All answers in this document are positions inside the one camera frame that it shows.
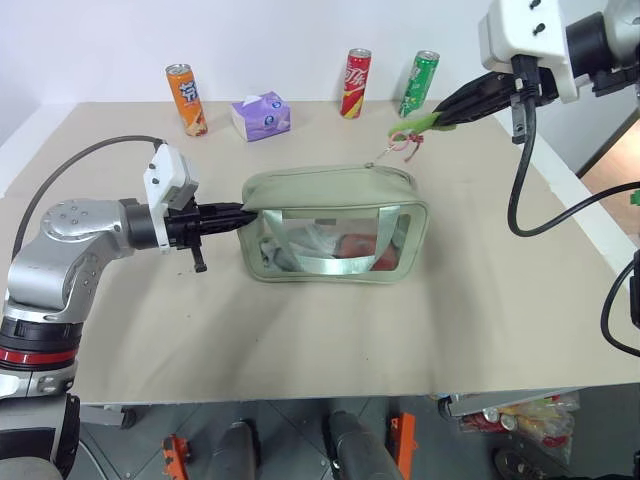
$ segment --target tissue box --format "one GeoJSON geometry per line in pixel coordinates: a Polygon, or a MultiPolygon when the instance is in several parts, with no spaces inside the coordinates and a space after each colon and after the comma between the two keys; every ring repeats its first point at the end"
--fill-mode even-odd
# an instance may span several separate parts
{"type": "Polygon", "coordinates": [[[291,108],[275,92],[250,95],[231,104],[231,119],[248,142],[291,129],[291,108]]]}

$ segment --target beige tabletop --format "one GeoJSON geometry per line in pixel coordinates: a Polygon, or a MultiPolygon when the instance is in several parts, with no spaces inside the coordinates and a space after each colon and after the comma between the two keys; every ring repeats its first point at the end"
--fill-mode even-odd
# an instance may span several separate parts
{"type": "MultiPolygon", "coordinates": [[[[369,102],[358,120],[333,103],[294,103],[293,130],[245,143],[228,104],[206,105],[209,134],[184,135],[172,103],[80,104],[0,201],[6,287],[10,245],[37,185],[68,157],[125,134],[165,138],[200,175],[200,202],[239,201],[243,182],[275,168],[365,163],[397,117],[369,102]]],[[[74,166],[36,212],[68,198],[145,200],[148,144],[105,148],[74,166]]],[[[573,220],[522,239],[506,224],[519,151],[493,118],[433,132],[408,164],[431,206],[424,249],[391,286],[265,284],[245,270],[235,233],[187,251],[136,253],[107,267],[84,328],[76,394],[85,402],[177,402],[483,392],[640,381],[638,360],[601,337],[614,273],[573,220]]],[[[521,223],[562,205],[532,169],[521,223]]],[[[31,225],[35,232],[37,222],[31,225]]],[[[612,331],[638,345],[622,291],[612,331]]]]}

